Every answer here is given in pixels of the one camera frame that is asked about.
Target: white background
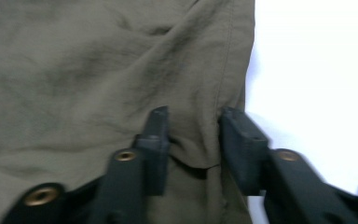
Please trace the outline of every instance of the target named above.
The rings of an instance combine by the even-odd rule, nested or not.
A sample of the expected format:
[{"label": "white background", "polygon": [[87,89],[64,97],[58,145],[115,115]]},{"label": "white background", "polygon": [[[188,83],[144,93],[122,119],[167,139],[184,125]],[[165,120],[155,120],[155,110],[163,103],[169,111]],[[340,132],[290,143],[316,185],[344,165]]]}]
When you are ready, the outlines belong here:
[{"label": "white background", "polygon": [[[271,148],[358,195],[358,0],[256,0],[246,112]],[[266,223],[250,199],[255,224]]]}]

